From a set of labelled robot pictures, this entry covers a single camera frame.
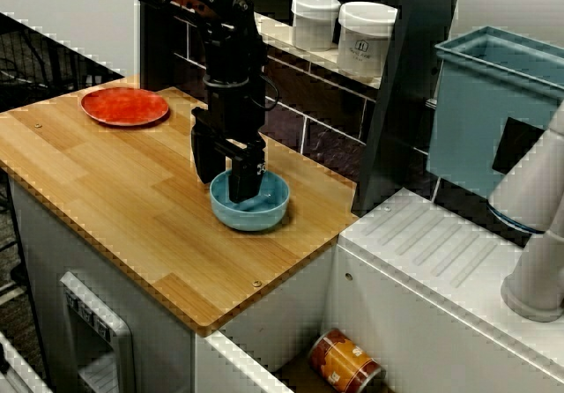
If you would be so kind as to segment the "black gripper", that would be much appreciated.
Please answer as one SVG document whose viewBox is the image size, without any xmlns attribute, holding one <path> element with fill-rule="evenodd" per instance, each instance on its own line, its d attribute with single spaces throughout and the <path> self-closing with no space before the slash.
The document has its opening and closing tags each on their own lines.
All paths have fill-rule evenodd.
<svg viewBox="0 0 564 393">
<path fill-rule="evenodd" d="M 205 79 L 204 85 L 208 113 L 203 108 L 192 110 L 195 123 L 190 134 L 197 175 L 202 183 L 209 183 L 226 170 L 226 157 L 215 148 L 220 139 L 253 149 L 255 157 L 232 159 L 229 199 L 238 204 L 258 195 L 265 172 L 265 142 L 258 134 L 265 120 L 264 84 L 253 84 L 250 79 L 232 83 Z"/>
</svg>

